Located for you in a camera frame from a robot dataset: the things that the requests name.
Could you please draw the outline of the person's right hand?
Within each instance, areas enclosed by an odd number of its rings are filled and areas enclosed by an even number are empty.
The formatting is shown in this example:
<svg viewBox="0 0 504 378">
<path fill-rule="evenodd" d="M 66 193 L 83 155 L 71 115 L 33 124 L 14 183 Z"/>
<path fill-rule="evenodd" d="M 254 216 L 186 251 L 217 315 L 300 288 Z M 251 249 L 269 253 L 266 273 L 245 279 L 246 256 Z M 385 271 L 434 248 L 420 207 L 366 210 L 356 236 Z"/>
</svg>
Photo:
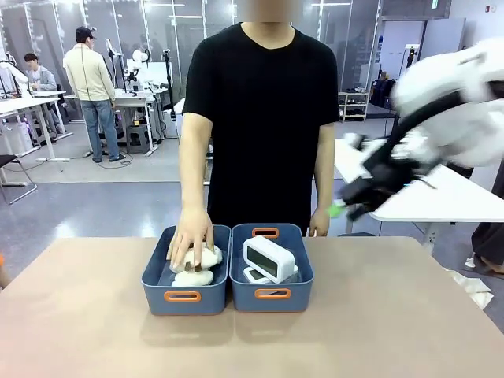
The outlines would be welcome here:
<svg viewBox="0 0 504 378">
<path fill-rule="evenodd" d="M 167 260 L 172 271 L 183 265 L 187 252 L 192 245 L 192 266 L 202 262 L 203 243 L 213 248 L 213 225 L 202 205 L 183 205 L 176 231 L 169 244 Z"/>
</svg>

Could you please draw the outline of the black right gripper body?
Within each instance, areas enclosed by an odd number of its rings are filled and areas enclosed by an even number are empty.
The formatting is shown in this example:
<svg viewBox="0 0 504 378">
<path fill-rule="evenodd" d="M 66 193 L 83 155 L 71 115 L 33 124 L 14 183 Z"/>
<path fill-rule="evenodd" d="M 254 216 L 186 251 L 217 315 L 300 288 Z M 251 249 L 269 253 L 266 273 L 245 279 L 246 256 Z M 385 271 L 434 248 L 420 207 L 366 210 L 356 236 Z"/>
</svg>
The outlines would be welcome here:
<svg viewBox="0 0 504 378">
<path fill-rule="evenodd" d="M 415 180 L 417 161 L 409 158 L 394 158 L 376 151 L 364 162 L 365 176 L 358 176 L 341 190 L 341 199 L 346 205 L 357 205 L 363 211 L 375 211 L 392 195 Z"/>
</svg>

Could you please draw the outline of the person's left hand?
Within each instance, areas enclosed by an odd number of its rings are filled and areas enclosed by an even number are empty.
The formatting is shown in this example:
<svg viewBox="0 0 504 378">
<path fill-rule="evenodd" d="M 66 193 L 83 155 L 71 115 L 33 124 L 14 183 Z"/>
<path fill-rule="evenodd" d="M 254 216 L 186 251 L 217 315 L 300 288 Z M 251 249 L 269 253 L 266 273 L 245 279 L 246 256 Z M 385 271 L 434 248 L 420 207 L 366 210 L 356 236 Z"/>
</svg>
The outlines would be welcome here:
<svg viewBox="0 0 504 378">
<path fill-rule="evenodd" d="M 325 237 L 329 226 L 330 216 L 327 210 L 316 208 L 309 223 L 309 237 Z"/>
</svg>

